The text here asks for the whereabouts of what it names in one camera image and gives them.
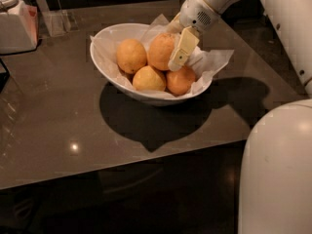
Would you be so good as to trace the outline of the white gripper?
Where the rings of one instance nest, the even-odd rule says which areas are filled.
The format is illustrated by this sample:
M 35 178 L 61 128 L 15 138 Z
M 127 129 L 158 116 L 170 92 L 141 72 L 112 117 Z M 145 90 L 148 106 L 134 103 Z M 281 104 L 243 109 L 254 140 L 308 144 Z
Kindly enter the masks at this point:
M 170 71 L 178 71 L 187 63 L 199 43 L 199 32 L 207 31 L 217 20 L 218 14 L 205 0 L 184 1 L 166 27 L 169 33 L 181 32 L 168 63 Z

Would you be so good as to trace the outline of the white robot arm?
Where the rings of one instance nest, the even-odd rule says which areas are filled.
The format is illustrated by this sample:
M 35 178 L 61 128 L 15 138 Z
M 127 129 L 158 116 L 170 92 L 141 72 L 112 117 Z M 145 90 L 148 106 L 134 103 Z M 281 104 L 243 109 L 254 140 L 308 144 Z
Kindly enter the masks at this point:
M 180 69 L 201 33 L 239 0 L 186 0 L 169 26 L 181 38 Z M 301 85 L 312 80 L 312 0 L 260 0 Z M 312 97 L 266 113 L 247 139 L 240 172 L 238 234 L 312 234 Z

